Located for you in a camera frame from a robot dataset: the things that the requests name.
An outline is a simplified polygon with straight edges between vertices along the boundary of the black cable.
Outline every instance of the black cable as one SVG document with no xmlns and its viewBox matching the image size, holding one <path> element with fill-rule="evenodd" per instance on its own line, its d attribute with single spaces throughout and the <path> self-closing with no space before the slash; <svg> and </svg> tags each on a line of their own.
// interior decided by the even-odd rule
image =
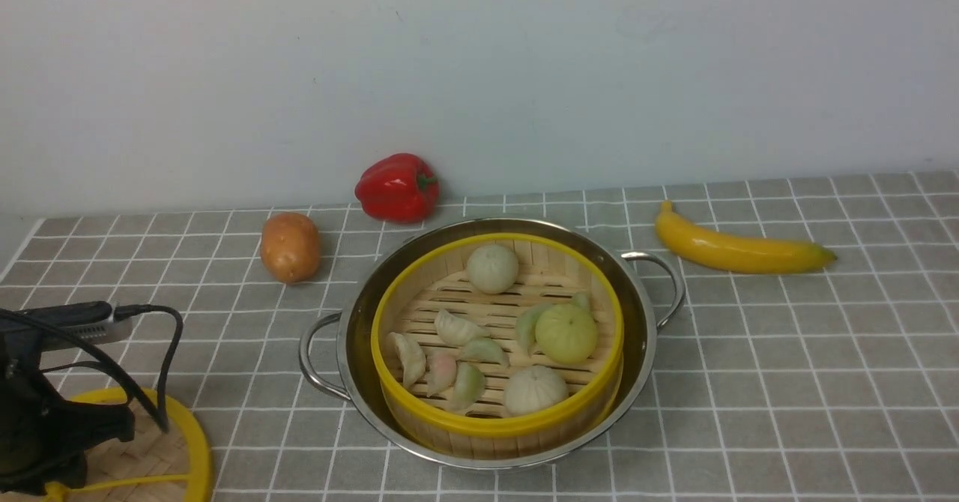
<svg viewBox="0 0 959 502">
<path fill-rule="evenodd" d="M 113 318 L 116 321 L 123 321 L 135 315 L 144 315 L 146 313 L 165 313 L 174 318 L 174 336 L 170 339 L 170 345 L 167 346 L 167 353 L 163 356 L 163 362 L 160 364 L 160 373 L 157 376 L 157 403 L 159 405 L 159 414 L 162 414 L 164 426 L 169 425 L 167 420 L 167 375 L 170 373 L 170 366 L 174 362 L 174 355 L 177 353 L 179 339 L 183 335 L 183 317 L 179 311 L 166 305 L 123 305 L 118 306 L 113 311 Z"/>
<path fill-rule="evenodd" d="M 166 417 L 160 416 L 157 406 L 154 406 L 154 403 L 150 401 L 146 393 L 143 393 L 143 389 L 140 388 L 139 384 L 137 384 L 136 381 L 127 374 L 126 370 L 123 370 L 123 368 L 121 368 L 113 358 L 106 354 L 106 352 L 101 351 L 99 348 L 96 348 L 96 346 L 89 344 L 89 342 L 83 341 L 83 339 L 76 337 L 70 332 L 55 327 L 55 325 L 48 324 L 48 322 L 41 321 L 39 318 L 31 317 L 30 315 L 24 315 L 0 308 L 0 318 L 6 318 L 8 321 L 17 322 L 17 324 L 26 325 L 26 327 L 39 329 L 51 333 L 52 335 L 56 335 L 58 338 L 63 339 L 63 341 L 69 342 L 69 344 L 76 346 L 76 348 L 81 349 L 81 351 L 86 352 L 95 360 L 98 360 L 100 364 L 103 364 L 103 368 L 109 369 L 110 378 L 116 380 L 117 383 L 120 384 L 120 387 L 124 389 L 124 392 L 127 392 L 127 396 L 132 393 L 133 396 L 140 401 L 147 412 L 154 418 L 154 420 L 157 421 L 160 429 L 163 430 L 164 433 L 168 431 L 169 427 Z"/>
<path fill-rule="evenodd" d="M 127 320 L 127 318 L 135 317 L 135 315 L 143 315 L 146 313 L 167 313 L 168 315 L 171 315 L 175 321 L 174 336 L 172 336 L 170 339 L 170 345 L 167 348 L 167 353 L 163 358 L 163 362 L 160 366 L 160 372 L 157 377 L 157 405 L 154 405 L 154 403 L 151 402 L 151 400 L 146 396 L 146 393 L 143 393 L 143 389 L 140 387 L 140 385 L 133 380 L 133 377 L 130 377 L 129 373 L 127 373 L 122 366 L 117 364 L 116 361 L 105 352 L 101 351 L 99 348 L 96 348 L 96 346 L 89 344 L 89 342 L 83 341 L 83 339 L 62 330 L 61 328 L 55 327 L 55 325 L 38 320 L 38 318 L 0 308 L 0 318 L 6 318 L 9 321 L 18 322 L 18 324 L 27 325 L 27 327 L 33 327 L 35 329 L 40 329 L 51 333 L 52 335 L 56 335 L 58 338 L 63 339 L 63 341 L 69 342 L 71 345 L 75 345 L 77 348 L 81 349 L 81 351 L 86 352 L 94 359 L 98 360 L 99 365 L 93 362 L 78 362 L 78 366 L 95 365 L 92 369 L 105 372 L 110 378 L 114 379 L 118 384 L 120 384 L 121 388 L 126 390 L 127 399 L 129 399 L 130 394 L 132 393 L 133 396 L 140 401 L 140 404 L 143 405 L 147 413 L 150 414 L 155 421 L 157 421 L 157 425 L 160 427 L 160 429 L 164 431 L 164 433 L 167 433 L 170 429 L 170 421 L 167 417 L 166 402 L 167 375 L 170 372 L 170 366 L 172 365 L 172 359 L 174 359 L 175 352 L 177 352 L 179 339 L 181 339 L 181 335 L 183 334 L 183 317 L 181 314 L 179 314 L 179 311 L 165 305 L 140 304 L 118 306 L 113 311 L 113 320 L 124 321 Z"/>
</svg>

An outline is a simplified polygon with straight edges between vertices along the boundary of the pot handle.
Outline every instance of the pot handle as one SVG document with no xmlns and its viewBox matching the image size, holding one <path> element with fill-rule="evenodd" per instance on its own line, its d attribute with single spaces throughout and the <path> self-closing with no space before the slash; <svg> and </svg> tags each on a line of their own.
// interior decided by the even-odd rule
<svg viewBox="0 0 959 502">
<path fill-rule="evenodd" d="M 316 332 L 319 331 L 322 327 L 326 325 L 333 324 L 334 322 L 339 322 L 339 317 L 342 313 L 333 313 L 332 315 L 326 315 L 323 318 L 320 318 L 314 324 L 312 324 L 309 329 L 303 334 L 303 337 L 300 338 L 300 370 L 303 372 L 303 376 L 306 377 L 307 381 L 315 388 L 320 390 L 322 393 L 326 393 L 327 396 L 339 397 L 340 399 L 345 400 L 346 402 L 352 402 L 350 399 L 349 393 L 346 393 L 346 389 L 332 382 L 326 382 L 323 380 L 319 373 L 316 372 L 312 363 L 309 362 L 309 342 L 312 341 L 312 336 L 316 335 Z"/>
<path fill-rule="evenodd" d="M 669 279 L 672 281 L 672 288 L 674 288 L 674 297 L 672 297 L 672 305 L 669 305 L 669 310 L 665 315 L 656 322 L 656 331 L 662 331 L 662 327 L 667 324 L 679 311 L 679 308 L 683 306 L 683 301 L 686 300 L 686 284 L 683 282 L 683 278 L 679 276 L 679 273 L 676 272 L 674 267 L 669 264 L 667 261 L 662 260 L 661 257 L 649 252 L 625 252 L 621 254 L 623 260 L 629 262 L 636 260 L 645 260 L 652 262 L 653 264 L 665 270 L 665 273 L 669 274 Z"/>
</svg>

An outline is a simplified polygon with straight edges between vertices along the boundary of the bell pepper stem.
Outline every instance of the bell pepper stem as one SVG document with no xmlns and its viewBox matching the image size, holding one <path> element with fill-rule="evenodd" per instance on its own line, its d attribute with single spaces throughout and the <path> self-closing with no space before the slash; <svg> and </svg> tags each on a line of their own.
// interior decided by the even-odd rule
<svg viewBox="0 0 959 502">
<path fill-rule="evenodd" d="M 419 184 L 420 189 L 425 189 L 427 185 L 436 184 L 436 177 L 434 175 L 417 175 L 417 184 Z"/>
</svg>

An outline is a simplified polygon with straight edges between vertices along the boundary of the stainless steel pot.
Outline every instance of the stainless steel pot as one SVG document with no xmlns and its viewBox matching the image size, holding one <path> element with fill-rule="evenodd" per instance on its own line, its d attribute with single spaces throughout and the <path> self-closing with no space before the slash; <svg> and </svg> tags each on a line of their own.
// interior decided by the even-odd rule
<svg viewBox="0 0 959 502">
<path fill-rule="evenodd" d="M 612 413 L 603 423 L 582 434 L 575 440 L 555 447 L 553 450 L 537 453 L 523 458 L 503 460 L 472 460 L 451 457 L 414 443 L 403 435 L 397 426 L 390 409 L 387 407 L 380 387 L 380 380 L 373 366 L 370 352 L 370 330 L 373 314 L 390 283 L 408 265 L 420 256 L 458 239 L 489 232 L 518 232 L 537 235 L 561 242 L 581 252 L 606 274 L 623 305 L 624 328 L 623 382 L 614 400 Z M 664 317 L 654 318 L 650 297 L 640 278 L 627 262 L 648 261 L 666 270 L 674 284 L 674 301 Z M 523 218 L 482 218 L 461 221 L 441 226 L 414 236 L 399 248 L 387 254 L 367 274 L 366 279 L 357 284 L 357 290 L 346 301 L 339 313 L 327 315 L 307 329 L 300 339 L 300 369 L 308 382 L 329 396 L 339 397 L 350 403 L 369 421 L 387 440 L 428 461 L 449 467 L 470 469 L 470 471 L 521 471 L 538 467 L 560 459 L 572 451 L 590 443 L 605 433 L 640 395 L 652 370 L 653 356 L 656 353 L 656 335 L 672 315 L 679 310 L 686 298 L 686 287 L 665 260 L 646 252 L 627 252 L 616 254 L 571 229 L 565 229 L 555 223 Z M 324 380 L 309 361 L 309 343 L 322 327 L 339 322 L 336 332 L 336 365 L 342 386 Z"/>
</svg>

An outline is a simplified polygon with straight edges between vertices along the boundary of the potato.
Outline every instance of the potato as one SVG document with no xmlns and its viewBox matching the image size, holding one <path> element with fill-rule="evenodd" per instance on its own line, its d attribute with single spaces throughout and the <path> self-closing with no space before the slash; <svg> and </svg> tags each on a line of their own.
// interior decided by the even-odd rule
<svg viewBox="0 0 959 502">
<path fill-rule="evenodd" d="M 319 270 L 319 230 L 300 213 L 274 215 L 263 225 L 260 260 L 277 281 L 294 284 Z"/>
</svg>

